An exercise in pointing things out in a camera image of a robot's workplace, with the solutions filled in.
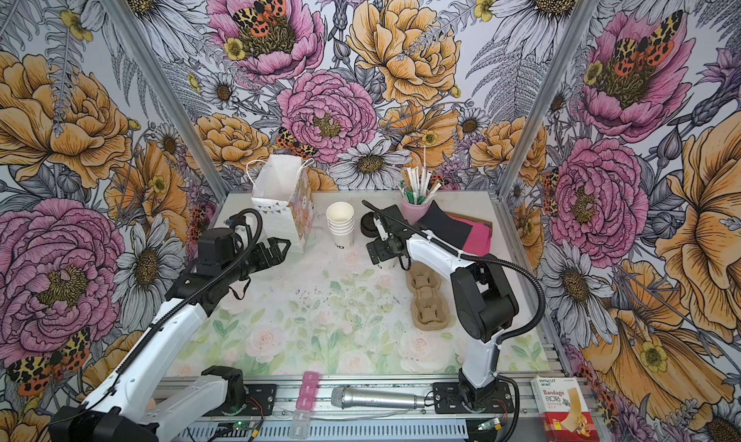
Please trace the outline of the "white paper coffee cup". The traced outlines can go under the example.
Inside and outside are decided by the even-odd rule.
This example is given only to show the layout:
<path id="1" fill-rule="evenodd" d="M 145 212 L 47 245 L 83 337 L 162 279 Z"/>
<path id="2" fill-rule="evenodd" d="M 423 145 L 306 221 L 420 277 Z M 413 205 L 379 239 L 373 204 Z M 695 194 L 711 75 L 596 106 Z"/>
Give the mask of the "white paper coffee cup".
<path id="1" fill-rule="evenodd" d="M 380 270 L 393 270 L 398 265 L 399 258 L 391 258 L 386 261 L 380 261 L 377 266 L 380 268 Z"/>

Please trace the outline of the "white cartoon gift bag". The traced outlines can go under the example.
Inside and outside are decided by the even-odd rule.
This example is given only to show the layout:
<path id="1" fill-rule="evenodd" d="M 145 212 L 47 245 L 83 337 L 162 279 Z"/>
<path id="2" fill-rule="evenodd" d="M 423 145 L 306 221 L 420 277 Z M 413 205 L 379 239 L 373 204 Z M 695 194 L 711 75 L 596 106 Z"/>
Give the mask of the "white cartoon gift bag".
<path id="1" fill-rule="evenodd" d="M 304 252 L 315 218 L 310 164 L 298 156 L 271 155 L 245 166 L 252 204 L 262 215 L 266 235 L 288 240 L 294 253 Z"/>

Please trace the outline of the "brown pulp cup carrier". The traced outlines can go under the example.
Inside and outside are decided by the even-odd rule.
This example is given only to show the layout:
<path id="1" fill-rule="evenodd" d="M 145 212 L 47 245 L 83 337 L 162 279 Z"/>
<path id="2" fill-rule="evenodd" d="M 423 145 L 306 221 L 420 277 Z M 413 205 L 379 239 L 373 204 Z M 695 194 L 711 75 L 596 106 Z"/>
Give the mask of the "brown pulp cup carrier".
<path id="1" fill-rule="evenodd" d="M 413 295 L 412 322 L 423 331 L 438 331 L 451 322 L 447 300 L 441 295 L 441 280 L 429 266 L 413 262 L 406 272 L 407 288 Z"/>

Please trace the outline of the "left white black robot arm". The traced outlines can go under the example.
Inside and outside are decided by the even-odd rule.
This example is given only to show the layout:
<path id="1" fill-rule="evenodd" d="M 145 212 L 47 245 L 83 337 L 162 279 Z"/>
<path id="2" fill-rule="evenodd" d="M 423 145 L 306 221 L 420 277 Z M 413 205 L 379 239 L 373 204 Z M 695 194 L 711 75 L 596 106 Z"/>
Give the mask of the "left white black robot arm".
<path id="1" fill-rule="evenodd" d="M 247 288 L 250 276 L 282 264 L 291 242 L 262 243 L 249 230 L 206 231 L 198 256 L 185 266 L 149 327 L 121 364 L 76 407 L 62 407 L 47 429 L 54 441 L 171 441 L 213 410 L 242 411 L 247 391 L 240 370 L 211 366 L 187 388 L 155 407 L 154 390 L 190 337 L 223 297 L 243 299 L 233 285 Z"/>

